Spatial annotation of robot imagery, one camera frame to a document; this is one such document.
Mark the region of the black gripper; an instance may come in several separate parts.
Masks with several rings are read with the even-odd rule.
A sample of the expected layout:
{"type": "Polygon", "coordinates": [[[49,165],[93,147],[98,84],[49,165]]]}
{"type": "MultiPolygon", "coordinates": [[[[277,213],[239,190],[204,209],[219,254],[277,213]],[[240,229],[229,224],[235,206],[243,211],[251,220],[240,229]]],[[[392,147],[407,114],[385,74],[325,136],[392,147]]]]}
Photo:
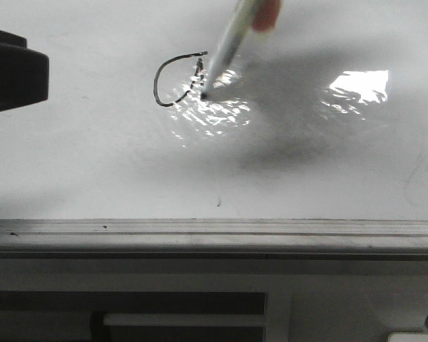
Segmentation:
{"type": "Polygon", "coordinates": [[[0,112],[49,97],[49,57],[24,37],[0,30],[0,112]]]}

